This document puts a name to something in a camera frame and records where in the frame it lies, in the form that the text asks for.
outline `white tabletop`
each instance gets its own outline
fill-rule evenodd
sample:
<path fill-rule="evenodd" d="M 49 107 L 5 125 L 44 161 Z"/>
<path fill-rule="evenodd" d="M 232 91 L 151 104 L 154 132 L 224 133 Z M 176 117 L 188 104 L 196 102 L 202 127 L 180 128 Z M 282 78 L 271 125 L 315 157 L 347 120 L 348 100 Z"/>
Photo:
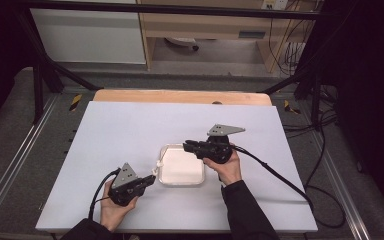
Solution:
<path fill-rule="evenodd" d="M 275 107 L 90 102 L 36 228 L 68 231 L 87 217 L 92 197 L 108 173 L 128 162 L 139 177 L 146 177 L 162 147 L 189 139 L 205 141 L 216 123 L 245 128 L 230 135 L 230 141 L 303 189 Z M 317 231 L 298 193 L 252 158 L 239 156 L 242 177 L 276 231 Z M 118 231 L 226 232 L 226 213 L 218 176 L 206 169 L 205 181 L 196 187 L 168 187 L 156 180 Z"/>

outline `wire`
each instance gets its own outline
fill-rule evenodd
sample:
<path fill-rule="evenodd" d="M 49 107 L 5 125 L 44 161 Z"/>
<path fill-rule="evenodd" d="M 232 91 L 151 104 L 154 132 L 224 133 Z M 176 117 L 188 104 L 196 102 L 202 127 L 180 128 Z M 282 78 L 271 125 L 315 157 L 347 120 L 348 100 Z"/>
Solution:
<path fill-rule="evenodd" d="M 92 203 L 90 204 L 89 215 L 88 215 L 89 220 L 93 220 L 93 211 L 94 211 L 94 209 L 95 209 L 95 204 L 96 204 L 97 202 L 99 202 L 99 201 L 105 199 L 105 198 L 102 198 L 102 199 L 96 201 L 96 198 L 97 198 L 98 193 L 99 193 L 99 191 L 101 190 L 102 186 L 105 184 L 105 182 L 107 181 L 108 178 L 110 178 L 112 175 L 117 175 L 117 174 L 120 172 L 120 170 L 121 170 L 120 168 L 117 168 L 117 170 L 112 171 L 112 172 L 109 173 L 109 174 L 102 180 L 102 182 L 99 184 L 99 187 L 98 187 L 98 189 L 96 190 L 95 195 L 93 196 Z"/>
<path fill-rule="evenodd" d="M 53 240 L 58 240 L 57 235 L 55 233 L 50 233 Z"/>
<path fill-rule="evenodd" d="M 338 224 L 327 224 L 323 221 L 321 221 L 320 219 L 318 218 L 314 218 L 316 220 L 316 222 L 320 223 L 321 225 L 325 226 L 325 227 L 328 227 L 328 228 L 340 228 L 342 227 L 344 224 L 345 224 L 345 221 L 346 221 L 346 214 L 345 214 L 345 211 L 344 211 L 344 208 L 342 207 L 342 205 L 339 203 L 338 199 L 336 199 L 335 196 L 333 196 L 332 194 L 328 193 L 327 191 L 321 189 L 321 188 L 318 188 L 318 187 L 315 187 L 315 186 L 312 186 L 312 185 L 307 185 L 306 186 L 307 189 L 314 189 L 314 190 L 317 190 L 321 193 L 324 193 L 326 194 L 328 197 L 330 197 L 333 201 L 335 201 L 335 203 L 339 206 L 339 209 L 341 211 L 341 222 L 338 223 Z"/>
<path fill-rule="evenodd" d="M 289 187 L 291 187 L 293 190 L 295 190 L 297 193 L 299 193 L 307 202 L 308 202 L 308 205 L 310 206 L 310 209 L 311 211 L 314 210 L 314 207 L 313 207 L 313 203 L 311 202 L 311 199 L 307 196 L 307 194 L 305 194 L 303 191 L 301 191 L 301 189 L 297 188 L 293 183 L 291 183 L 289 180 L 287 180 L 286 178 L 284 178 L 282 175 L 280 175 L 279 173 L 277 173 L 273 168 L 271 168 L 267 163 L 261 161 L 259 158 L 257 158 L 256 156 L 252 155 L 250 152 L 248 152 L 247 150 L 245 150 L 244 148 L 241 148 L 239 146 L 233 146 L 232 145 L 232 148 L 235 149 L 236 151 L 238 152 L 241 152 L 243 154 L 246 154 L 250 157 L 252 157 L 254 160 L 256 160 L 257 162 L 259 162 L 261 164 L 261 166 L 263 166 L 265 169 L 267 169 L 267 171 L 269 171 L 271 174 L 273 174 L 275 177 L 277 177 L 279 180 L 281 180 L 282 182 L 284 182 L 286 185 L 288 185 Z"/>
<path fill-rule="evenodd" d="M 274 58 L 274 61 L 276 62 L 276 65 L 279 67 L 279 70 L 280 70 L 283 74 L 288 75 L 288 73 L 284 72 L 284 71 L 287 71 L 287 69 L 282 68 L 282 66 L 280 65 L 279 61 L 277 60 L 277 58 L 276 58 L 276 56 L 274 55 L 273 50 L 272 50 L 272 48 L 271 48 L 271 34 L 272 34 L 272 29 L 273 29 L 273 18 L 270 19 L 269 50 L 270 50 L 271 55 L 272 55 L 273 58 Z"/>
<path fill-rule="evenodd" d="M 96 204 L 97 202 L 100 202 L 100 201 L 105 200 L 105 199 L 108 199 L 108 198 L 110 198 L 110 197 L 104 197 L 104 198 L 98 199 L 98 200 L 95 201 L 95 204 Z"/>

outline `metal frame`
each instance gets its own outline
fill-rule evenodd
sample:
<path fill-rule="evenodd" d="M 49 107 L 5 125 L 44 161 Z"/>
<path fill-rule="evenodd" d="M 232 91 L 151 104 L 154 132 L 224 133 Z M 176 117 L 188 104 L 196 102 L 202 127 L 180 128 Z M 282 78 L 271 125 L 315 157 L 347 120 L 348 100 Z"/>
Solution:
<path fill-rule="evenodd" d="M 46 103 L 42 118 L 39 119 L 37 124 L 31 127 L 29 133 L 27 134 L 26 138 L 24 139 L 23 143 L 21 144 L 20 148 L 18 149 L 17 153 L 15 154 L 11 163 L 9 164 L 7 170 L 5 171 L 4 175 L 1 177 L 0 206 L 1 206 L 1 203 L 4 201 L 4 198 L 8 193 L 9 189 L 11 188 L 11 185 L 14 182 L 15 177 L 17 176 L 18 172 L 23 166 L 24 161 L 26 160 L 28 154 L 30 153 L 30 150 L 32 149 L 34 143 L 36 142 L 40 132 L 42 131 L 43 127 L 48 121 L 48 118 L 51 115 L 51 112 L 54 109 L 55 103 L 57 102 L 58 98 L 59 98 L 58 94 L 54 94 L 49 98 L 49 100 Z"/>

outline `floor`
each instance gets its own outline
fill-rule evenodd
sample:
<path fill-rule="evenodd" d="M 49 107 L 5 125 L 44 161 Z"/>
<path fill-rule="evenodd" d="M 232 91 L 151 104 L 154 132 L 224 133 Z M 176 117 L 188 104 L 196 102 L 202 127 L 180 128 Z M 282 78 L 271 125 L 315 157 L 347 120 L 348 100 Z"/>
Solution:
<path fill-rule="evenodd" d="M 279 70 L 267 73 L 264 70 L 264 62 L 256 54 L 256 44 L 251 41 L 202 40 L 198 43 L 200 49 L 194 52 L 159 39 L 153 68 L 149 71 L 132 67 L 127 70 L 112 68 L 103 73 L 90 66 L 88 69 L 92 70 L 86 71 L 87 69 L 78 65 L 74 66 L 74 70 L 88 81 L 106 88 L 245 92 L 263 90 L 281 81 L 288 73 L 288 71 Z M 47 99 L 54 101 L 54 105 L 50 114 L 47 115 L 46 123 L 38 129 L 32 125 L 34 98 L 31 80 L 32 76 L 28 70 L 21 72 L 16 78 L 13 91 L 0 111 L 0 179 L 2 176 L 8 176 L 8 170 L 13 173 L 6 178 L 7 188 L 0 188 L 0 239 L 51 239 L 48 233 L 37 231 L 35 224 L 53 182 L 58 176 L 65 155 L 69 151 L 71 141 L 75 137 L 87 102 L 92 100 L 94 95 L 94 92 L 79 88 L 71 80 L 63 79 L 67 86 L 64 93 L 45 94 Z M 294 88 L 294 85 L 290 85 L 271 96 L 273 104 L 278 107 L 285 129 L 290 128 L 286 125 L 301 127 L 308 125 L 306 113 L 308 113 L 309 104 L 307 101 L 295 101 L 292 95 Z M 324 91 L 333 94 L 332 89 L 326 88 Z M 82 99 L 78 107 L 75 111 L 69 111 L 73 98 L 79 93 L 82 94 Z M 285 108 L 285 100 L 289 102 L 289 108 Z M 331 103 L 322 103 L 321 111 L 327 112 L 331 107 Z M 26 154 L 20 156 L 18 150 L 31 130 L 37 130 L 40 134 L 37 139 L 34 139 L 33 145 L 26 147 Z M 286 136 L 300 177 L 305 182 L 320 156 L 322 141 L 317 132 L 311 131 L 300 135 L 301 133 L 287 132 Z M 343 220 L 341 208 L 327 195 L 309 189 L 308 194 L 316 207 L 314 215 L 321 222 L 318 225 L 319 231 L 308 233 L 307 236 L 281 234 L 281 238 L 384 239 L 382 195 L 370 176 L 358 172 L 354 156 L 342 135 L 340 123 L 333 121 L 324 128 L 324 133 L 326 141 L 324 162 L 315 171 L 311 184 L 342 199 L 341 193 L 336 190 L 336 185 L 340 183 L 335 182 L 335 178 L 330 175 L 331 171 L 327 169 L 329 164 L 326 162 L 330 159 L 336 166 L 340 179 L 343 180 L 357 216 L 348 215 L 347 221 L 340 227 L 324 226 L 338 225 Z M 20 164 L 14 163 L 14 156 L 20 157 Z M 363 236 L 356 234 L 356 226 L 353 222 L 356 218 L 363 223 L 359 225 L 363 229 L 357 227 L 357 232 L 365 233 L 366 231 L 367 234 Z M 159 237 L 185 239 L 191 236 L 143 235 L 141 239 L 158 239 Z M 199 237 L 214 239 L 220 236 Z"/>

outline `black pole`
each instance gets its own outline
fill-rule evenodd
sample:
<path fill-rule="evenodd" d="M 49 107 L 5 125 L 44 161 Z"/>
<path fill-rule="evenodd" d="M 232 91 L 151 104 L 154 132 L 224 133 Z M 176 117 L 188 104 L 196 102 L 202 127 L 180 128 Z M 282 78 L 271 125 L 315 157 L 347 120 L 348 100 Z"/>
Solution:
<path fill-rule="evenodd" d="M 132 13 L 161 13 L 161 14 L 186 14 L 207 16 L 230 16 L 250 18 L 274 19 L 303 19 L 303 20 L 328 20 L 339 18 L 339 14 L 321 12 L 297 12 L 265 9 L 241 9 L 223 7 L 200 7 L 179 5 L 154 5 L 154 4 L 128 4 L 128 3 L 96 3 L 72 2 L 49 0 L 17 0 L 15 3 L 26 8 L 99 11 L 99 12 L 132 12 Z"/>

